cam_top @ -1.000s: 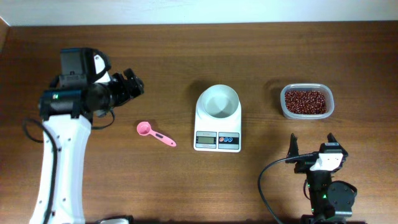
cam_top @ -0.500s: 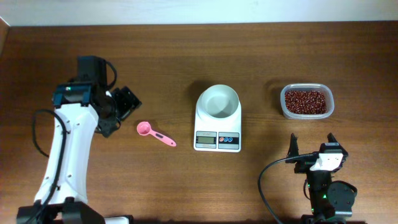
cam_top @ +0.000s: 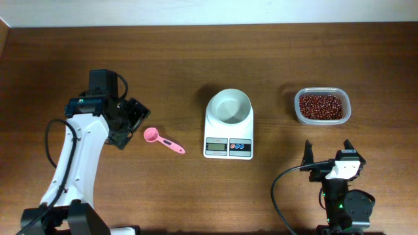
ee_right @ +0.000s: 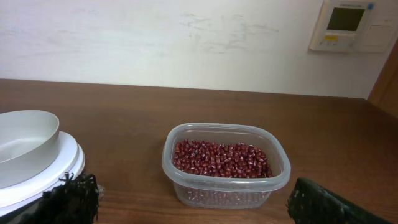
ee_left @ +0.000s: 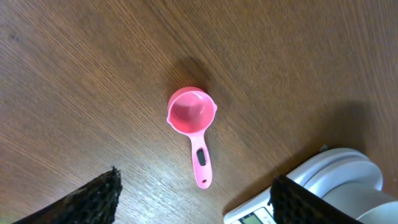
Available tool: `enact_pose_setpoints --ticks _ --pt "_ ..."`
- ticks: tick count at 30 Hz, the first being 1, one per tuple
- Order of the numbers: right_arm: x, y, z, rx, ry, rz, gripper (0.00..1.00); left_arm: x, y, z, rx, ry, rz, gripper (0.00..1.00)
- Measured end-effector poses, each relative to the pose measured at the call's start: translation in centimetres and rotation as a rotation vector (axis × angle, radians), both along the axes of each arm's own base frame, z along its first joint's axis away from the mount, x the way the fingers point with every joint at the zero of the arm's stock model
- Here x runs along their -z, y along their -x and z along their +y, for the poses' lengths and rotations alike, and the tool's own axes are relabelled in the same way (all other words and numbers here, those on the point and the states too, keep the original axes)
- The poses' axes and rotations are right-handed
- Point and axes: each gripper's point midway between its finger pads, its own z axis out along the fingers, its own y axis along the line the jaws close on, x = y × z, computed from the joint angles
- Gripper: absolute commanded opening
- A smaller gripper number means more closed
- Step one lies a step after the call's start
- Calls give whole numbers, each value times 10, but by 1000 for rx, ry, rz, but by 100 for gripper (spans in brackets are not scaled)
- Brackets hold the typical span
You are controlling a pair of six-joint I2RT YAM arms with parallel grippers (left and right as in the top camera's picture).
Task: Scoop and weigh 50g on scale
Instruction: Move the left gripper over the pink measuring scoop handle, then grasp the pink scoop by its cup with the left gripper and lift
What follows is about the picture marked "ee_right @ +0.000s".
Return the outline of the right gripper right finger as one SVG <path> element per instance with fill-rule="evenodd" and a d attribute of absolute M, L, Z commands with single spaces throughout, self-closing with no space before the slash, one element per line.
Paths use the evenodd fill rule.
<path fill-rule="evenodd" d="M 390 224 L 304 177 L 295 183 L 287 212 L 298 224 Z"/>

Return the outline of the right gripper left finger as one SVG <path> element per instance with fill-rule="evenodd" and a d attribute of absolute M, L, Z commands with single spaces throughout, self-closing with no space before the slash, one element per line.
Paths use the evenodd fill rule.
<path fill-rule="evenodd" d="M 22 224 L 94 223 L 100 195 L 95 175 L 66 173 L 60 180 L 62 185 L 42 194 L 34 212 L 22 216 Z"/>

